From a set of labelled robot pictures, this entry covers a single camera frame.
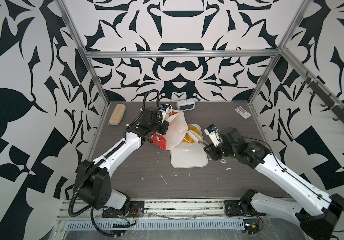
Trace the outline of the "red white paper bag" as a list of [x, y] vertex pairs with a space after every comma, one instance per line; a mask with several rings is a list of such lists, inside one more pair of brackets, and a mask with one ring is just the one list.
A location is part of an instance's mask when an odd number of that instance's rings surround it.
[[162, 150], [169, 151], [183, 140], [188, 131], [188, 124], [184, 112], [173, 108], [165, 121], [169, 122], [167, 133], [165, 135], [155, 133], [152, 135], [151, 140], [154, 145]]

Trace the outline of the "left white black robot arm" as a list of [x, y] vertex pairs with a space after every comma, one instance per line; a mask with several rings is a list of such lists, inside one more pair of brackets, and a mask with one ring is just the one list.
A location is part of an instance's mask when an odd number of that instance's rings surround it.
[[128, 156], [145, 142], [152, 141], [153, 134], [167, 133], [169, 110], [165, 104], [157, 108], [143, 107], [140, 117], [126, 127], [124, 136], [112, 148], [92, 161], [84, 160], [79, 164], [69, 205], [70, 216], [88, 209], [127, 211], [130, 197], [112, 189], [111, 177]]

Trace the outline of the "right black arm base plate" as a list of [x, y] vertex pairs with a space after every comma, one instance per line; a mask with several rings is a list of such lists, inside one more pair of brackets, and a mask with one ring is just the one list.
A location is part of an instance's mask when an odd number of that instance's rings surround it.
[[242, 200], [225, 200], [225, 214], [228, 217], [250, 216], [250, 211], [248, 210], [248, 204], [246, 201]]

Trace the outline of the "grey wall hook rack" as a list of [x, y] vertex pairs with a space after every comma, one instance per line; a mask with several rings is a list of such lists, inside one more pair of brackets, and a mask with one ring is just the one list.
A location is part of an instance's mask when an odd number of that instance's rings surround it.
[[304, 79], [302, 86], [307, 86], [307, 88], [311, 89], [311, 98], [308, 104], [310, 113], [312, 112], [312, 101], [315, 96], [317, 96], [317, 98], [322, 101], [320, 104], [321, 108], [324, 108], [327, 111], [332, 111], [336, 116], [333, 120], [335, 122], [340, 121], [344, 124], [344, 103], [338, 99], [338, 97], [333, 94], [320, 79], [312, 78], [309, 75], [309, 72], [301, 75], [301, 77]]

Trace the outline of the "yellow fake braided bread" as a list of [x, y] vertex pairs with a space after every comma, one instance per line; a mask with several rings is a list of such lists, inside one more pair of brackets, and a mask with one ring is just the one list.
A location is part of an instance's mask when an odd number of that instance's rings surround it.
[[188, 131], [185, 137], [183, 138], [184, 143], [190, 143], [193, 144], [195, 142], [198, 142], [202, 139], [200, 135], [200, 131], [195, 126], [188, 126]]

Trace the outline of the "white digital alarm clock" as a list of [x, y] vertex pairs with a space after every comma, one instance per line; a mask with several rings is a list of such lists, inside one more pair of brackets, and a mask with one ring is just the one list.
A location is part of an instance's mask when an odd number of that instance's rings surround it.
[[178, 111], [190, 111], [196, 106], [196, 102], [193, 99], [181, 100], [176, 102]]

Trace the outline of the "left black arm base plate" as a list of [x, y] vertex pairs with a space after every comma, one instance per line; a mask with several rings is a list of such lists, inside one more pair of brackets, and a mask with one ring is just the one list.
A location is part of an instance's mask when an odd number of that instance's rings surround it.
[[107, 208], [103, 210], [103, 218], [116, 218], [124, 215], [127, 218], [138, 218], [144, 214], [145, 202], [144, 201], [129, 201], [124, 206], [117, 210], [114, 208]]

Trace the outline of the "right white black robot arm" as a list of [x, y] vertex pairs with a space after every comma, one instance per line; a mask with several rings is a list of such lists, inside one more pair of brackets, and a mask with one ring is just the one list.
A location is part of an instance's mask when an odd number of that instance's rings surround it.
[[290, 202], [248, 190], [238, 201], [226, 201], [227, 216], [258, 218], [260, 214], [268, 214], [299, 226], [313, 240], [329, 240], [333, 236], [344, 212], [342, 196], [330, 195], [307, 182], [280, 162], [264, 141], [244, 137], [232, 127], [219, 131], [210, 125], [205, 134], [210, 137], [210, 144], [196, 132], [188, 131], [188, 136], [203, 146], [214, 161], [236, 159], [272, 180], [293, 198]]

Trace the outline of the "small white remote device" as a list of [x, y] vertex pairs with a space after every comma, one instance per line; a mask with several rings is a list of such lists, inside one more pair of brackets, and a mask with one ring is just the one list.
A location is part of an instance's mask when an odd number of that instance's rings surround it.
[[245, 120], [252, 116], [251, 113], [245, 110], [242, 106], [236, 107], [235, 112], [238, 113]]

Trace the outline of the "beige glasses case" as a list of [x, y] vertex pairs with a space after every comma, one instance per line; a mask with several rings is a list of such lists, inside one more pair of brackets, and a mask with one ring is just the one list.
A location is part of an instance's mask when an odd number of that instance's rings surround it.
[[109, 125], [111, 126], [119, 125], [124, 117], [125, 112], [126, 112], [126, 106], [124, 104], [117, 104], [109, 119]]

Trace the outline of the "white plastic tray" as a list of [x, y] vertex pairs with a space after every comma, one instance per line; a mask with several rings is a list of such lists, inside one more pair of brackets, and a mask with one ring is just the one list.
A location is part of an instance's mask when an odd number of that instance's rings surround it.
[[202, 168], [208, 164], [208, 157], [198, 141], [188, 134], [171, 152], [171, 164], [176, 169]]

